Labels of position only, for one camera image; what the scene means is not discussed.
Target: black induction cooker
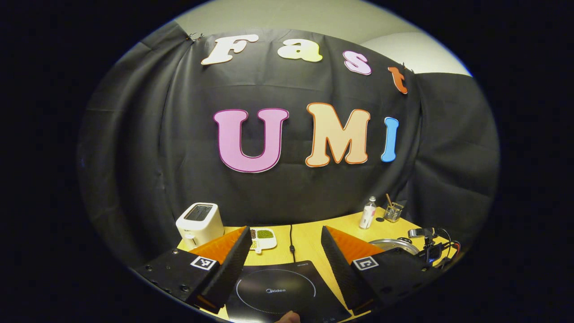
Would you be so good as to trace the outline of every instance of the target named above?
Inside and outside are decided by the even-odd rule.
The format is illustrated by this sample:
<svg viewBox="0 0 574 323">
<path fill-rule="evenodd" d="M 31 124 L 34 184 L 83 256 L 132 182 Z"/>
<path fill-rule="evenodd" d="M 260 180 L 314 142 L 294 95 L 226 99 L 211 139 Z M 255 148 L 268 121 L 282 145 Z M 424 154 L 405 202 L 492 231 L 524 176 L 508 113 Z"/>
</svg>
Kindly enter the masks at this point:
<svg viewBox="0 0 574 323">
<path fill-rule="evenodd" d="M 338 322 L 351 317 L 310 261 L 244 266 L 226 303 L 232 322 L 276 322 L 288 311 L 301 322 Z"/>
</svg>

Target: white bottle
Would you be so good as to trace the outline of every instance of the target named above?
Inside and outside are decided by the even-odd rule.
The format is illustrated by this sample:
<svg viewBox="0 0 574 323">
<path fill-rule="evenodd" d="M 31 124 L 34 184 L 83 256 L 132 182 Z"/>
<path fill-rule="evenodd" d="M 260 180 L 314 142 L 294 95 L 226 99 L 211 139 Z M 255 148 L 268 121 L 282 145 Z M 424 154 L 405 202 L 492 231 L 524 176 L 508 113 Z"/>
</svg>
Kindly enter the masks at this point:
<svg viewBox="0 0 574 323">
<path fill-rule="evenodd" d="M 373 218 L 375 217 L 375 210 L 377 206 L 375 205 L 375 197 L 372 196 L 369 199 L 369 203 L 364 206 L 363 216 L 360 218 L 359 228 L 368 229 L 371 226 Z"/>
</svg>

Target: hand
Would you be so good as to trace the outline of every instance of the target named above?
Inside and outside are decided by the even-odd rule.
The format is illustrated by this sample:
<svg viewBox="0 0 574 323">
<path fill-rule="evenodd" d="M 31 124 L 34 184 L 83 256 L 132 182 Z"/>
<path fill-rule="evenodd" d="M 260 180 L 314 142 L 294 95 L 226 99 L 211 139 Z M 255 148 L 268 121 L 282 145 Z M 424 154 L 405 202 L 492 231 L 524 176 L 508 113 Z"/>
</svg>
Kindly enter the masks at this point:
<svg viewBox="0 0 574 323">
<path fill-rule="evenodd" d="M 275 323 L 301 323 L 301 318 L 299 317 L 299 314 L 293 311 L 288 311 Z"/>
</svg>

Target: black cloth backdrop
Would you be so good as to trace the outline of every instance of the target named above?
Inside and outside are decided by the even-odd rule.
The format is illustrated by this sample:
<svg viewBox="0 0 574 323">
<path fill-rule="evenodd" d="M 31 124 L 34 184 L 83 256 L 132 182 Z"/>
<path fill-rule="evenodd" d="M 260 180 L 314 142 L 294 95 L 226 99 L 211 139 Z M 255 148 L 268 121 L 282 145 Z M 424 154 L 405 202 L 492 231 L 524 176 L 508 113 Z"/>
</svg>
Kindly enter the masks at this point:
<svg viewBox="0 0 574 323">
<path fill-rule="evenodd" d="M 231 52 L 231 61 L 200 64 L 217 38 L 240 34 L 259 40 Z M 479 232 L 495 194 L 499 148 L 487 101 L 471 77 L 415 75 L 360 45 L 300 30 L 236 30 L 194 44 L 186 37 L 170 22 L 138 43 L 102 80 L 84 116 L 77 159 L 83 198 L 95 229 L 128 266 L 177 245 L 175 220 L 195 202 L 217 203 L 227 226 L 281 225 L 359 212 L 371 195 L 384 207 L 389 193 L 407 204 L 405 217 L 417 225 L 445 228 L 463 244 Z M 287 39 L 318 43 L 322 61 L 280 57 Z M 373 73 L 349 71 L 344 51 L 365 55 Z M 407 95 L 388 67 L 404 74 Z M 342 124 L 354 109 L 370 113 L 367 162 L 305 164 L 312 102 L 331 104 Z M 242 149 L 258 156 L 257 112 L 270 107 L 290 114 L 279 162 L 257 174 L 228 168 L 213 115 L 247 111 Z M 385 117 L 400 123 L 391 163 L 381 161 Z"/>
</svg>

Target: steel pot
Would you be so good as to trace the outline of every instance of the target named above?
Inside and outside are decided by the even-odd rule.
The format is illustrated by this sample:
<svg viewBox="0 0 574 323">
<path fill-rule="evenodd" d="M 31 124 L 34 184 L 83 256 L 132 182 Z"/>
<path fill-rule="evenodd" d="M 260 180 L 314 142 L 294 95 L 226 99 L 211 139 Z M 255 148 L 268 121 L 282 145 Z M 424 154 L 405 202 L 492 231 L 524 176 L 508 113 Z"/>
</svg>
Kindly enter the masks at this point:
<svg viewBox="0 0 574 323">
<path fill-rule="evenodd" d="M 391 250 L 394 248 L 402 248 L 404 251 L 411 253 L 412 255 L 416 255 L 419 251 L 417 247 L 412 244 L 412 241 L 407 238 L 398 238 L 398 239 L 379 239 L 369 242 L 372 245 L 376 245 L 380 249 L 385 251 Z"/>
</svg>

